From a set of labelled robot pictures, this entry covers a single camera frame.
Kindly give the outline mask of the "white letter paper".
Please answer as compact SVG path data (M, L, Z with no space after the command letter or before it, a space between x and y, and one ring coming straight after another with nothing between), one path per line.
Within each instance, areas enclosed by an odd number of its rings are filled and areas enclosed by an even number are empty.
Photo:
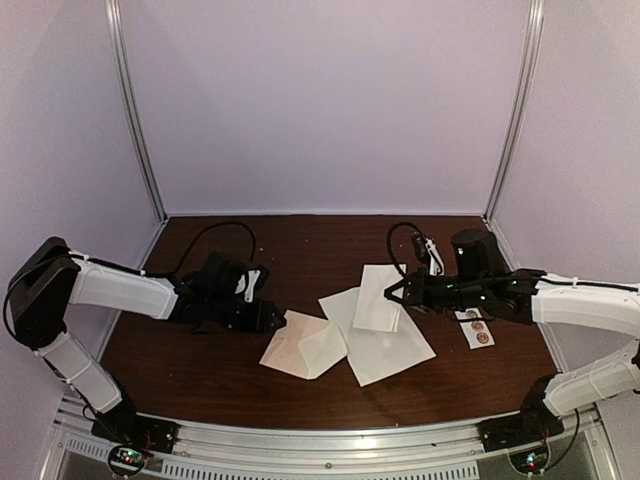
M384 333L398 328L400 305L388 300L384 291L403 279L393 265L363 267L353 327Z

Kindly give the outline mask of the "cream envelope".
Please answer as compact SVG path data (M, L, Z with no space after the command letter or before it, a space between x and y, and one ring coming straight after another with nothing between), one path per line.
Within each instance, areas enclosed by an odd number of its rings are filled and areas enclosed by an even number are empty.
M326 319L287 310L259 364L304 380L315 380L347 356L339 327Z

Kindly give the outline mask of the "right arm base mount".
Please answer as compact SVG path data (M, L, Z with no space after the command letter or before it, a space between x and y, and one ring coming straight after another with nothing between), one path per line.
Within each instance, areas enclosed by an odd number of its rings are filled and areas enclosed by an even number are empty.
M548 441L565 431L556 417L544 419L524 412L483 420L477 428L486 453L506 450L511 466L529 476L541 474L550 465Z

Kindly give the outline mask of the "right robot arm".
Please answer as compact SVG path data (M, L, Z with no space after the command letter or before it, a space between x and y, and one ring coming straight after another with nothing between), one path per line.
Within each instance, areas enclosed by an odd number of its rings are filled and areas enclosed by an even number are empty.
M385 289L390 301L434 313L477 308L524 325L577 325L630 336L626 346L604 358L539 380L513 419L519 440L535 440L551 419L639 388L638 286L511 270L496 236L483 229L452 236L453 275L445 273L435 244L419 228L413 230L412 244L422 266Z

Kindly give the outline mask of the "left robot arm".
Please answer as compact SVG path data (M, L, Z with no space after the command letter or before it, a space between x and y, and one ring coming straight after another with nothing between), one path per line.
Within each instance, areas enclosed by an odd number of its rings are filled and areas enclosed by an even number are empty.
M184 277L150 273L97 259L47 239L10 280L2 316L13 339L43 358L123 444L144 424L123 387L69 331L70 305L93 305L195 328L214 322L233 332L273 334L286 326L271 301L257 297L269 271L214 252Z

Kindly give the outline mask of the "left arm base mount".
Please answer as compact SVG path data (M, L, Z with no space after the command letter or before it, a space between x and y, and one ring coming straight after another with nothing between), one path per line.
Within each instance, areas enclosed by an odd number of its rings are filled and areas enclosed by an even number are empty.
M142 416L126 433L104 417L96 417L91 433L114 443L107 453L107 467L117 477L130 478L141 473L156 454L173 452L178 429L175 422Z

